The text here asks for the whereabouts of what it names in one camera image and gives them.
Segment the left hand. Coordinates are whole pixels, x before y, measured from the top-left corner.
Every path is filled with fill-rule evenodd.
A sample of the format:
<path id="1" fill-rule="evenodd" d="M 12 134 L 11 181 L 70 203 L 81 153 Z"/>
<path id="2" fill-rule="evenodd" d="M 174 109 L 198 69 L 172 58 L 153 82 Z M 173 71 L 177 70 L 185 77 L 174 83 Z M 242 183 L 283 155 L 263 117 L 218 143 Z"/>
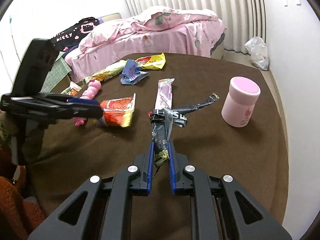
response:
<path id="1" fill-rule="evenodd" d="M 6 112 L 1 111 L 1 146 L 11 153 L 11 139 L 18 133 L 18 127 L 13 118 Z"/>

